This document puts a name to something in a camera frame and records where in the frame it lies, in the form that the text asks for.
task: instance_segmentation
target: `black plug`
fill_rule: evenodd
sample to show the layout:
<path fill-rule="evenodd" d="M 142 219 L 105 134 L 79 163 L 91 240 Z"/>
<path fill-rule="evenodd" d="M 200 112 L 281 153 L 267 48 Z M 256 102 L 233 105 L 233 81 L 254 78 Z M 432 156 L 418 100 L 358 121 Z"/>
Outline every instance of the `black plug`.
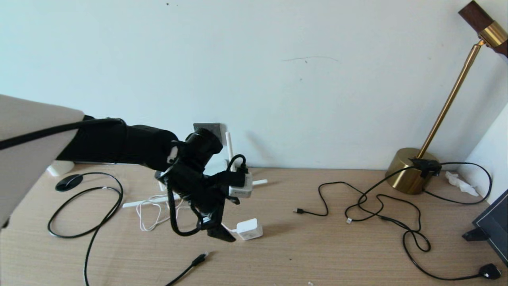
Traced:
<path fill-rule="evenodd" d="M 478 274 L 491 280 L 496 280 L 501 277 L 501 271 L 492 263 L 482 266 Z"/>
<path fill-rule="evenodd" d="M 416 169 L 422 171 L 420 177 L 426 178 L 429 173 L 432 173 L 433 176 L 439 176 L 439 172 L 441 172 L 441 164 L 439 164 L 436 160 L 428 160 L 428 159 L 417 159 L 410 158 L 411 162 L 415 166 Z"/>
<path fill-rule="evenodd" d="M 245 165 L 245 163 L 242 163 L 240 165 L 240 167 L 238 168 L 238 170 L 236 170 L 237 172 L 240 172 L 240 173 L 243 173 L 243 174 L 248 174 L 249 173 L 249 169 L 247 168 L 247 165 Z"/>
<path fill-rule="evenodd" d="M 196 267 L 199 263 L 205 261 L 205 258 L 208 256 L 208 252 L 206 251 L 205 253 L 199 255 L 198 257 L 196 257 L 196 259 L 194 259 L 191 263 L 192 267 Z"/>

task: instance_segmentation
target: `white charger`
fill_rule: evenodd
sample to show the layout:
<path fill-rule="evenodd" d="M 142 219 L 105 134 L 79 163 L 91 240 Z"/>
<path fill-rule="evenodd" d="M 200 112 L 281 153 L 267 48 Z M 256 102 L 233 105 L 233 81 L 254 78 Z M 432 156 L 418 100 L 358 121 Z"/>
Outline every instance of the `white charger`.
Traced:
<path fill-rule="evenodd" d="M 234 230 L 243 240 L 249 240 L 263 236 L 263 227 L 258 224 L 258 219 L 253 218 L 250 220 L 242 221 L 236 224 Z"/>

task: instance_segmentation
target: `power plug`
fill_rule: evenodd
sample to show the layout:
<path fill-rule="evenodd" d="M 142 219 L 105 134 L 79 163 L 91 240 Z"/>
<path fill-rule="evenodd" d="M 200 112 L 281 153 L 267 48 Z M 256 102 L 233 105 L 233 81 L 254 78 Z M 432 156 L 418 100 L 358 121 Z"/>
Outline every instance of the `power plug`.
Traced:
<path fill-rule="evenodd" d="M 229 196 L 248 198 L 252 194 L 252 174 L 245 174 L 245 184 L 243 187 L 229 186 Z"/>

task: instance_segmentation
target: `black cable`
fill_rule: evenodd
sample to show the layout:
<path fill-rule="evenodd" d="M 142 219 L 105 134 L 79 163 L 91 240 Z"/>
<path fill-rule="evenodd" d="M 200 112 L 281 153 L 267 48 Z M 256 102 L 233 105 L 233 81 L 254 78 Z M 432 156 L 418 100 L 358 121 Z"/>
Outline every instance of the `black cable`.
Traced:
<path fill-rule="evenodd" d="M 118 211 L 118 209 L 120 208 L 121 206 L 121 203 L 122 203 L 122 200 L 123 200 L 123 186 L 122 184 L 120 183 L 120 181 L 118 179 L 116 179 L 113 175 L 110 175 L 108 173 L 103 173 L 103 172 L 90 172 L 90 173 L 84 173 L 84 174 L 81 174 L 79 176 L 76 176 L 75 178 L 73 178 L 72 180 L 69 180 L 68 184 L 70 182 L 72 182 L 73 180 L 75 180 L 76 178 L 78 177 L 82 177 L 82 176 L 85 176 L 85 175 L 93 175 L 93 174 L 97 174 L 97 175 L 106 175 L 106 176 L 110 176 L 111 178 L 113 178 L 117 183 L 118 185 L 120 186 L 120 190 L 118 189 L 115 189 L 115 188 L 112 188 L 112 187 L 95 187 L 95 188 L 90 188 L 90 189 L 86 189 L 84 191 L 81 191 L 77 194 L 75 194 L 74 196 L 72 196 L 70 199 L 68 199 L 64 204 L 62 204 L 57 210 L 56 212 L 51 216 L 51 218 L 49 219 L 48 221 L 48 231 L 51 235 L 54 235 L 56 237 L 59 237 L 59 238 L 65 238 L 65 239 L 70 239 L 70 238 L 77 238 L 77 237 L 82 237 L 84 235 L 87 235 L 91 232 L 93 232 L 93 235 L 92 235 L 92 238 L 90 239 L 90 243 L 88 245 L 88 249 L 86 251 L 86 256 L 85 256 L 85 263 L 84 263 L 84 267 L 83 267 L 83 277 L 84 277 L 84 280 L 85 280 L 85 285 L 86 286 L 89 286 L 88 284 L 88 274 L 87 274 L 87 269 L 88 269 L 88 259 L 90 257 L 90 251 L 92 249 L 92 244 L 93 244 L 93 241 L 95 240 L 95 237 L 97 236 L 97 233 L 99 232 L 99 230 L 101 229 L 101 227 Z M 57 215 L 59 214 L 59 212 L 66 206 L 68 205 L 70 202 L 72 202 L 73 200 L 75 200 L 76 198 L 88 193 L 88 192 L 91 192 L 93 190 L 98 190 L 98 189 L 110 189 L 110 190 L 114 190 L 118 193 L 118 200 L 115 202 L 115 204 L 113 205 L 113 207 L 111 208 L 111 210 L 109 210 L 109 212 L 106 214 L 106 216 L 102 219 L 102 221 L 96 225 L 95 227 L 85 231 L 85 232 L 82 232 L 80 234 L 76 234 L 76 235 L 70 235 L 70 236 L 64 236 L 64 235 L 59 235 L 57 233 L 55 233 L 52 229 L 51 229 L 51 224 L 53 222 L 53 220 L 57 217 Z"/>
<path fill-rule="evenodd" d="M 319 187 L 317 188 L 318 190 L 318 193 L 319 193 L 319 197 L 321 198 L 321 200 L 323 201 L 323 204 L 325 204 L 325 209 L 326 209 L 326 213 L 325 214 L 317 214 L 317 213 L 313 213 L 313 212 L 308 212 L 308 211 L 305 211 L 303 209 L 296 209 L 295 212 L 296 213 L 299 213 L 299 214 L 311 214 L 311 215 L 316 215 L 316 216 L 327 216 L 329 214 L 328 212 L 328 205 L 326 204 L 326 201 L 325 199 L 323 198 L 323 195 L 321 194 L 321 187 L 323 186 L 326 186 L 326 185 L 332 185 L 332 184 L 345 184 L 351 188 L 353 188 L 354 190 L 356 190 L 357 192 L 359 193 L 362 193 L 362 191 L 360 191 L 359 189 L 353 187 L 352 185 L 346 183 L 346 182 L 343 182 L 343 181 L 339 181 L 339 182 L 329 182 L 329 183 L 324 183 L 324 184 L 320 184 Z"/>
<path fill-rule="evenodd" d="M 235 160 L 238 159 L 238 158 L 242 158 L 242 165 L 245 166 L 245 163 L 246 163 L 245 156 L 243 156 L 242 154 L 238 154 L 238 155 L 233 156 L 233 158 L 231 158 L 231 161 L 229 162 L 228 168 L 226 169 L 226 171 L 230 171 L 231 170 L 231 167 L 235 163 Z"/>
<path fill-rule="evenodd" d="M 172 191 L 172 188 L 169 186 L 168 182 L 166 181 L 166 187 L 168 189 L 168 204 L 169 204 L 169 221 L 171 222 L 171 228 L 173 229 L 173 231 L 180 235 L 180 236 L 191 236 L 191 235 L 194 235 L 196 233 L 198 233 L 200 230 L 201 230 L 201 226 L 203 225 L 203 216 L 198 212 L 198 210 L 196 210 L 196 207 L 194 207 L 194 204 L 192 202 L 189 203 L 190 205 L 190 209 L 194 212 L 194 214 L 197 216 L 198 218 L 198 226 L 191 230 L 191 231 L 188 231 L 188 232 L 182 232 L 180 231 L 180 229 L 178 228 L 178 223 L 176 221 L 176 206 L 175 206 L 175 198 L 173 197 L 173 191 Z"/>
<path fill-rule="evenodd" d="M 446 163 L 442 163 L 441 165 L 452 165 L 452 164 L 463 164 L 463 165 L 475 165 L 479 168 L 481 168 L 485 174 L 487 174 L 487 177 L 489 178 L 489 189 L 487 190 L 487 194 L 479 201 L 477 202 L 473 202 L 473 203 L 463 203 L 463 202 L 457 202 L 457 201 L 454 201 L 454 200 L 451 200 L 451 199 L 448 199 L 448 198 L 444 198 L 444 197 L 441 197 L 441 196 L 438 196 L 436 194 L 433 194 L 427 190 L 423 190 L 423 192 L 433 196 L 433 197 L 436 197 L 436 198 L 440 198 L 444 201 L 447 201 L 447 202 L 452 202 L 452 203 L 457 203 L 457 204 L 461 204 L 461 205 L 476 205 L 476 204 L 479 204 L 483 201 L 485 201 L 489 196 L 490 196 L 490 191 L 492 190 L 492 178 L 490 177 L 490 174 L 489 172 L 487 172 L 487 170 L 485 170 L 485 168 L 483 168 L 482 166 L 478 165 L 478 164 L 475 164 L 475 163 L 469 163 L 469 162 L 446 162 Z"/>
<path fill-rule="evenodd" d="M 445 201 L 449 201 L 449 202 L 453 202 L 453 203 L 458 203 L 458 204 L 464 204 L 464 205 L 474 205 L 474 204 L 478 204 L 478 203 L 481 203 L 483 202 L 486 198 L 488 198 L 488 196 L 490 195 L 490 192 L 492 190 L 492 178 L 489 174 L 489 172 L 487 172 L 487 170 L 485 170 L 482 166 L 478 165 L 478 164 L 475 164 L 475 163 L 469 163 L 469 162 L 446 162 L 446 163 L 441 163 L 441 165 L 449 165 L 449 164 L 469 164 L 469 165 L 475 165 L 475 166 L 478 166 L 479 168 L 481 168 L 485 174 L 487 174 L 487 177 L 489 178 L 489 189 L 487 191 L 487 194 L 485 195 L 485 197 L 483 197 L 481 200 L 477 201 L 477 202 L 474 202 L 474 203 L 463 203 L 463 202 L 457 202 L 457 201 L 453 201 L 451 199 L 447 199 L 447 198 L 443 198 L 443 197 L 440 197 L 438 195 L 435 195 L 431 192 L 428 192 L 426 190 L 423 190 L 425 193 L 428 193 L 429 195 L 431 196 L 434 196 L 436 198 L 440 198 L 440 199 L 443 199 Z M 321 184 L 317 189 L 318 189 L 318 193 L 320 195 L 320 198 L 321 200 L 323 201 L 324 205 L 325 205 L 325 209 L 326 209 L 326 213 L 325 214 L 317 214 L 317 213 L 312 213 L 312 212 L 307 212 L 303 209 L 297 209 L 296 212 L 297 213 L 308 213 L 308 214 L 311 214 L 311 215 L 316 215 L 316 216 L 327 216 L 329 214 L 329 211 L 328 211 L 328 205 L 325 201 L 325 199 L 323 198 L 322 194 L 321 194 L 321 187 L 322 186 L 325 186 L 325 185 L 330 185 L 330 184 L 338 184 L 338 183 L 344 183 L 344 184 L 347 184 L 349 187 L 355 189 L 356 191 L 358 191 L 359 193 L 361 193 L 362 195 L 358 198 L 358 202 L 354 205 L 351 205 L 349 207 L 346 208 L 346 210 L 344 211 L 344 215 L 348 218 L 348 221 L 351 222 L 351 221 L 364 221 L 364 220 L 367 220 L 367 219 L 370 219 L 374 216 L 378 216 L 379 218 L 381 218 L 382 220 L 386 220 L 386 221 L 390 221 L 392 223 L 394 223 L 395 225 L 405 229 L 406 231 L 404 232 L 404 234 L 402 235 L 402 246 L 404 247 L 404 251 L 406 252 L 407 256 L 409 257 L 409 259 L 411 260 L 411 262 L 420 270 L 422 271 L 423 273 L 425 273 L 426 275 L 430 276 L 430 277 L 433 277 L 433 278 L 436 278 L 436 279 L 439 279 L 439 280 L 447 280 L 447 281 L 457 281 L 457 280 L 466 280 L 466 279 L 472 279 L 472 278 L 477 278 L 477 277 L 485 277 L 485 278 L 489 278 L 489 275 L 486 274 L 486 272 L 482 272 L 483 268 L 486 267 L 482 267 L 480 269 L 480 272 L 476 275 L 470 275 L 470 276 L 464 276 L 464 277 L 458 277 L 458 278 L 443 278 L 443 277 L 438 277 L 438 276 L 435 276 L 429 272 L 427 272 L 426 270 L 424 270 L 414 259 L 413 257 L 411 256 L 411 254 L 409 253 L 409 250 L 407 249 L 407 245 L 406 245 L 406 236 L 407 234 L 411 234 L 413 236 L 413 239 L 415 241 L 415 244 L 417 246 L 417 248 L 423 252 L 429 252 L 431 250 L 431 245 L 430 245 L 430 241 L 427 239 L 427 237 L 425 235 L 423 235 L 421 233 L 421 229 L 422 229 L 422 223 L 421 223 L 421 217 L 422 217 L 422 213 L 420 211 L 420 209 L 413 203 L 409 202 L 409 201 L 406 201 L 406 200 L 403 200 L 403 199 L 399 199 L 399 198 L 395 198 L 395 197 L 392 197 L 392 196 L 389 196 L 389 195 L 385 195 L 385 194 L 377 194 L 376 195 L 376 199 L 381 203 L 381 207 L 379 210 L 377 210 L 376 212 L 372 212 L 372 211 L 369 211 L 365 208 L 362 207 L 362 204 L 365 203 L 367 201 L 367 194 L 372 191 L 374 188 L 376 188 L 378 185 L 380 185 L 381 183 L 383 183 L 384 181 L 386 181 L 387 179 L 391 178 L 392 176 L 404 171 L 404 170 L 407 170 L 407 169 L 411 169 L 411 168 L 415 168 L 414 166 L 410 166 L 410 167 L 406 167 L 406 168 L 403 168 L 403 169 L 400 169 L 396 172 L 394 172 L 393 174 L 390 174 L 389 176 L 385 177 L 384 179 L 380 180 L 379 182 L 377 182 L 376 184 L 374 184 L 372 187 L 370 187 L 367 191 L 365 192 L 362 192 L 360 191 L 359 189 L 353 187 L 352 185 L 346 183 L 346 182 L 330 182 L 330 183 L 324 183 L 324 184 Z M 406 204 L 409 204 L 411 206 L 413 206 L 417 212 L 418 212 L 418 228 L 413 230 L 411 229 L 409 226 L 407 226 L 405 223 L 399 221 L 399 220 L 396 220 L 394 218 L 390 218 L 390 217 L 387 217 L 387 216 L 382 216 L 380 215 L 380 212 L 383 210 L 383 208 L 385 207 L 385 204 L 383 203 L 383 201 L 381 200 L 381 197 L 388 197 L 388 198 L 391 198 L 391 199 L 394 199 L 394 200 L 397 200 L 397 201 L 400 201 L 400 202 L 403 202 L 403 203 L 406 203 Z M 351 219 L 348 215 L 347 215 L 347 212 L 349 209 L 353 208 L 353 207 L 359 207 L 362 211 L 364 212 L 367 212 L 369 213 L 370 215 L 365 217 L 365 218 L 362 218 L 362 219 Z M 424 241 L 425 243 L 427 244 L 427 247 L 423 248 L 420 243 L 418 242 L 418 239 L 417 239 L 417 236 L 420 236 Z"/>
<path fill-rule="evenodd" d="M 190 269 L 192 269 L 193 267 L 196 267 L 201 262 L 203 262 L 207 256 L 208 256 L 207 252 L 205 252 L 204 254 L 200 254 L 198 257 L 196 257 L 196 259 L 194 259 L 194 261 L 192 261 L 192 263 L 189 265 L 189 267 L 187 267 L 187 269 L 185 269 L 180 275 L 178 275 L 171 282 L 166 284 L 166 286 L 174 285 L 176 283 L 176 281 L 178 281 L 180 278 L 182 278 Z"/>
<path fill-rule="evenodd" d="M 54 126 L 54 127 L 34 131 L 34 132 L 31 132 L 28 134 L 23 134 L 20 136 L 16 136 L 13 138 L 9 138 L 9 139 L 0 141 L 0 150 L 7 149 L 7 148 L 10 148 L 10 147 L 13 147 L 13 146 L 16 146 L 19 144 L 23 144 L 23 143 L 26 143 L 26 142 L 29 142 L 32 140 L 40 139 L 42 137 L 55 135 L 57 133 L 61 133 L 61 132 L 69 131 L 69 130 L 74 130 L 74 129 L 78 129 L 78 128 L 86 127 L 86 126 L 98 125 L 98 124 L 100 124 L 100 125 L 125 124 L 125 122 L 123 122 L 123 120 L 121 120 L 121 119 L 106 118 L 106 119 L 84 120 L 84 121 Z"/>
<path fill-rule="evenodd" d="M 171 280 L 171 282 L 169 282 L 168 284 L 166 284 L 166 286 L 171 286 L 171 285 L 174 285 L 176 283 L 176 281 L 178 281 L 180 278 L 182 278 L 185 274 L 187 274 L 187 272 L 189 272 L 190 269 L 192 269 L 192 265 L 189 265 L 189 267 L 187 267 L 187 269 L 185 269 L 180 275 L 178 275 L 175 279 Z"/>

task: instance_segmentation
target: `robotic arm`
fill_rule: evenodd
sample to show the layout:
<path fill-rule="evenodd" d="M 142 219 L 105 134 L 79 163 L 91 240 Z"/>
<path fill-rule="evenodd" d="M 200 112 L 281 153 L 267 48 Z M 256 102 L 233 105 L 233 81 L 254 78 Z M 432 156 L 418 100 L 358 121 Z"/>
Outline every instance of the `robotic arm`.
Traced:
<path fill-rule="evenodd" d="M 178 141 L 170 131 L 145 125 L 91 125 L 78 130 L 57 160 L 132 163 L 156 170 L 155 178 L 168 187 L 174 232 L 190 236 L 207 230 L 208 236 L 233 242 L 235 238 L 221 224 L 224 205 L 226 199 L 240 203 L 238 198 L 228 196 L 228 190 L 229 186 L 244 186 L 247 168 L 244 162 L 236 172 L 204 175 L 205 165 L 221 149 L 218 138 L 203 128 L 196 129 L 185 141 Z M 198 222 L 193 231 L 179 230 L 171 190 L 188 201 L 196 214 Z"/>

